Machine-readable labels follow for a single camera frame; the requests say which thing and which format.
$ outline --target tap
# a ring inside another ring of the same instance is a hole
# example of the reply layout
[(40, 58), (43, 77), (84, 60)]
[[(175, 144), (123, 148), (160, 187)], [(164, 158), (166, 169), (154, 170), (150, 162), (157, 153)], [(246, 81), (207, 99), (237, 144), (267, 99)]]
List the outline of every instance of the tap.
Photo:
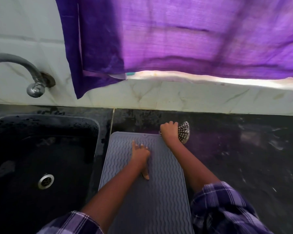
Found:
[(42, 96), (45, 93), (46, 87), (51, 88), (55, 86), (55, 80), (51, 75), (40, 72), (32, 63), (22, 57), (8, 53), (0, 53), (0, 62), (17, 63), (29, 71), (34, 80), (34, 83), (27, 87), (26, 92), (33, 98), (39, 98)]

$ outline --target shirt sleeve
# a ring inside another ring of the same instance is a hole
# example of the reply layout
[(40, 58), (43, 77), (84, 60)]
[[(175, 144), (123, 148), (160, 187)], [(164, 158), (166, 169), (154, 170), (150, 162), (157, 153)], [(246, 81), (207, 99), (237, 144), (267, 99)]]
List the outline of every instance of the shirt sleeve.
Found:
[(37, 234), (103, 234), (99, 225), (89, 216), (72, 211), (45, 225)]
[(255, 209), (226, 182), (205, 185), (190, 209), (195, 233), (272, 234)]

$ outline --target sink drain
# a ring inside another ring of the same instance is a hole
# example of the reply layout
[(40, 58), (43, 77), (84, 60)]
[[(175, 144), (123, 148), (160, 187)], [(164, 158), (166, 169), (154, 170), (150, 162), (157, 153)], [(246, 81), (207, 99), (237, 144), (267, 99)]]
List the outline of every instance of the sink drain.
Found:
[(49, 188), (54, 181), (54, 176), (51, 174), (44, 175), (38, 182), (38, 188), (41, 190)]

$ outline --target person's left hand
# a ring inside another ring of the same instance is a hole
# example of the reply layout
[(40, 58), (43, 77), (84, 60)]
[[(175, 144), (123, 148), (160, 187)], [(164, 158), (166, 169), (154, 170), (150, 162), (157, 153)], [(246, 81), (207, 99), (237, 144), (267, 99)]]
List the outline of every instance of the person's left hand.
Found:
[(147, 160), (149, 156), (150, 151), (148, 150), (148, 147), (145, 147), (143, 144), (139, 146), (135, 141), (133, 141), (133, 153), (131, 156), (131, 161), (137, 162), (139, 165), (141, 165), (141, 173), (146, 180), (150, 179), (147, 169)]

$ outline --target gray silicone mat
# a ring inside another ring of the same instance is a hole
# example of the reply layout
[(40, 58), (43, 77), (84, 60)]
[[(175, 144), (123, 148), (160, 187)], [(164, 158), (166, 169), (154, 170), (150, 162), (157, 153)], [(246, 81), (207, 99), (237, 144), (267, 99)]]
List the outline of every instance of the gray silicone mat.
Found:
[(114, 132), (110, 136), (99, 188), (128, 164), (133, 140), (151, 151), (150, 180), (137, 178), (108, 234), (192, 234), (183, 171), (159, 135)]

